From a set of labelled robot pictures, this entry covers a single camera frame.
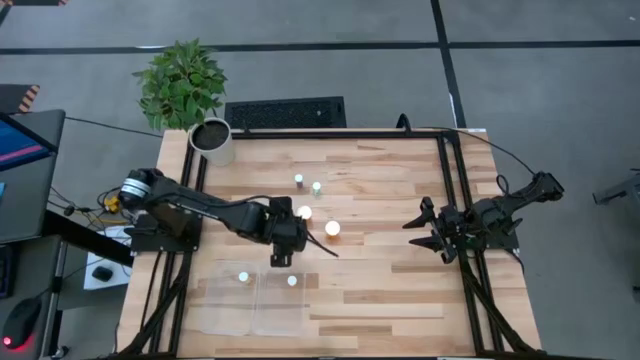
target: wooden tabletop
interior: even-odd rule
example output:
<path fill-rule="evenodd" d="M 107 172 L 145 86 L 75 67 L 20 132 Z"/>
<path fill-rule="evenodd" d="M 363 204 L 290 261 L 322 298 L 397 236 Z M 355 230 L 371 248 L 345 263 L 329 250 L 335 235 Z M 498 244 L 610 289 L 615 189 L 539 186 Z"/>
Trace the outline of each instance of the wooden tabletop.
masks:
<path fill-rule="evenodd" d="M 158 168 L 166 176 L 180 180 L 186 141 L 184 132 L 165 133 Z M 500 194 L 489 146 L 464 135 L 461 142 L 474 201 Z M 235 161 L 226 167 L 209 166 L 204 191 L 229 200 L 289 195 L 294 208 L 313 209 L 310 231 L 340 258 L 310 244 L 294 255 L 294 266 L 307 273 L 298 337 L 206 334 L 204 287 L 216 261 L 242 260 L 268 267 L 271 247 L 240 239 L 221 224 L 205 220 L 201 246 L 193 256 L 179 357 L 473 354 L 458 265 L 445 265 L 438 254 L 408 244 L 414 237 L 426 236 L 428 229 L 401 230 L 419 214 L 423 196 L 431 196 L 436 208 L 446 205 L 435 140 L 234 140 L 234 145 Z M 448 151 L 457 181 L 453 151 Z M 191 186 L 198 162 L 196 156 Z M 298 173 L 305 178 L 303 190 L 293 181 Z M 310 195 L 313 181 L 322 184 L 318 198 Z M 462 204 L 458 183 L 455 189 Z M 342 227 L 335 240 L 324 235 L 324 225 L 331 219 Z M 155 257 L 152 253 L 136 257 L 118 330 L 120 349 L 140 327 Z M 486 258 L 498 308 L 525 341 L 539 347 L 519 264 L 503 251 L 487 251 Z M 155 307 L 163 261 L 150 309 Z M 485 347 L 491 348 L 486 313 L 479 304 L 478 308 Z M 167 348 L 172 314 L 170 309 L 160 349 Z"/>

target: clear plastic container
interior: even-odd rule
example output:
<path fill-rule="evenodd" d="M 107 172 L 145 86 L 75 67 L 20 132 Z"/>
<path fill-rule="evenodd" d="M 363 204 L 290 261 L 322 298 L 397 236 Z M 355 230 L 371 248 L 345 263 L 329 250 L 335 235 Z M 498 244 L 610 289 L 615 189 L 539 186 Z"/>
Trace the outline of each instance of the clear plastic container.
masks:
<path fill-rule="evenodd" d="M 253 332 L 267 336 L 299 336 L 304 316 L 306 274 L 270 268 L 261 277 Z"/>
<path fill-rule="evenodd" d="M 216 261 L 207 280 L 200 329 L 207 334 L 246 335 L 251 330 L 259 282 L 252 263 Z"/>

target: green leaves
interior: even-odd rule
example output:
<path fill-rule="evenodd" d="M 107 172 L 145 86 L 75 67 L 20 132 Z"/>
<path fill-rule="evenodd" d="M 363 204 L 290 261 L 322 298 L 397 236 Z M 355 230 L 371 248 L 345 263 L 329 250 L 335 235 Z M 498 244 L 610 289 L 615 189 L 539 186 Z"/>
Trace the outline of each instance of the green leaves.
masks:
<path fill-rule="evenodd" d="M 153 129 L 163 126 L 188 130 L 204 121 L 208 111 L 222 106 L 214 94 L 225 94 L 218 63 L 209 58 L 210 50 L 201 48 L 198 39 L 180 43 L 154 57 L 149 69 L 133 76 L 142 84 L 138 102 Z"/>

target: monitor screen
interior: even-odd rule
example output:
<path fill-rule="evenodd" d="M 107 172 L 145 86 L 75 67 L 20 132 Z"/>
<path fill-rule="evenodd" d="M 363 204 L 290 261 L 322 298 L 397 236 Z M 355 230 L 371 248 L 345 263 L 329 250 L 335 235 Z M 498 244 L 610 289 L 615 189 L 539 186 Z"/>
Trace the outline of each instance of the monitor screen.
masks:
<path fill-rule="evenodd" d="M 0 117 L 0 171 L 14 168 L 52 154 L 43 139 L 8 116 Z"/>

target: potted plant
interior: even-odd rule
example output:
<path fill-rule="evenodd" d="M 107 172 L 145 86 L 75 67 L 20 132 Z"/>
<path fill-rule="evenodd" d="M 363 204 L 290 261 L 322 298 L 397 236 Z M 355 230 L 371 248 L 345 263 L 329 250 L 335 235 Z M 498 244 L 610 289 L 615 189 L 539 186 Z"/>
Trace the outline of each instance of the potted plant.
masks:
<path fill-rule="evenodd" d="M 182 129 L 196 150 L 218 166 L 234 158 L 229 124 L 217 117 L 227 78 L 210 50 L 198 39 L 180 43 L 157 55 L 147 70 L 134 73 L 142 83 L 138 102 L 153 129 Z"/>

